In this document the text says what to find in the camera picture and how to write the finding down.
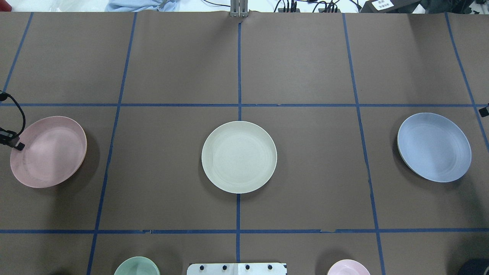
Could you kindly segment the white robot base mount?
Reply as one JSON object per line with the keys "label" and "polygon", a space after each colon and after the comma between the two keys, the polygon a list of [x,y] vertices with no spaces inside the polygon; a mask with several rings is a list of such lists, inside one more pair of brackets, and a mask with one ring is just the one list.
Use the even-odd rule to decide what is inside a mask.
{"label": "white robot base mount", "polygon": [[287,275],[285,263],[197,263],[187,268],[187,275]]}

